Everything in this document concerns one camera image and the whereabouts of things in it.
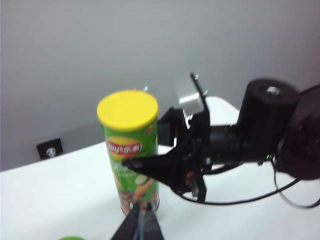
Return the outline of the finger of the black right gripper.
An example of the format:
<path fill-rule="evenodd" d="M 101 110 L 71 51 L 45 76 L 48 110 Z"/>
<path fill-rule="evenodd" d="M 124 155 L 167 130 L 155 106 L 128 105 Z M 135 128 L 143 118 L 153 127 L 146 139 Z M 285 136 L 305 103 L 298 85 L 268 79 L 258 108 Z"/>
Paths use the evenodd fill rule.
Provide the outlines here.
<path fill-rule="evenodd" d="M 125 166 L 136 173 L 153 178 L 170 188 L 189 188 L 187 173 L 190 141 L 181 141 L 166 154 L 139 156 L 125 160 Z"/>
<path fill-rule="evenodd" d="M 157 142 L 167 147 L 182 148 L 186 144 L 188 127 L 182 108 L 170 107 L 157 120 Z"/>

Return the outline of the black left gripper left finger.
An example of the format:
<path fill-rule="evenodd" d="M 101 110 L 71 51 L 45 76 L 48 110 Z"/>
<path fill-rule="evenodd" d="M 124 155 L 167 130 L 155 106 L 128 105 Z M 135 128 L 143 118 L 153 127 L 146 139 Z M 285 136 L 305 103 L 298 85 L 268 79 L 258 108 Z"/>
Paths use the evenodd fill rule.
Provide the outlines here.
<path fill-rule="evenodd" d="M 138 224 L 140 215 L 140 202 L 136 203 L 122 224 L 112 236 L 112 240 L 137 240 L 139 236 Z"/>

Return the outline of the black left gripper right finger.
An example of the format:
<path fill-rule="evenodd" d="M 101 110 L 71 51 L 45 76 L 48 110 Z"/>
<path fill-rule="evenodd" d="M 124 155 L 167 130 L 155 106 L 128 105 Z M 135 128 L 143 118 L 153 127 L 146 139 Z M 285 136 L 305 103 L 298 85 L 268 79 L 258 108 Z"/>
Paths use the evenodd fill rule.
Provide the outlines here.
<path fill-rule="evenodd" d="M 157 216 L 150 203 L 147 204 L 143 217 L 143 239 L 144 240 L 164 240 Z"/>

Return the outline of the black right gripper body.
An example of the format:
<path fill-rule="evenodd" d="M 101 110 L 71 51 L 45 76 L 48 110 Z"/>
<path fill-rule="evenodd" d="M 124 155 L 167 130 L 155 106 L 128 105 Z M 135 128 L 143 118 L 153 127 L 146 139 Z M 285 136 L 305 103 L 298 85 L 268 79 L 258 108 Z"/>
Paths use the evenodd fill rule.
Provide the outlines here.
<path fill-rule="evenodd" d="M 188 201 L 204 203 L 207 187 L 203 175 L 210 166 L 204 148 L 210 140 L 210 115 L 207 111 L 196 113 L 188 123 L 189 128 L 177 145 L 181 189 L 176 193 Z"/>

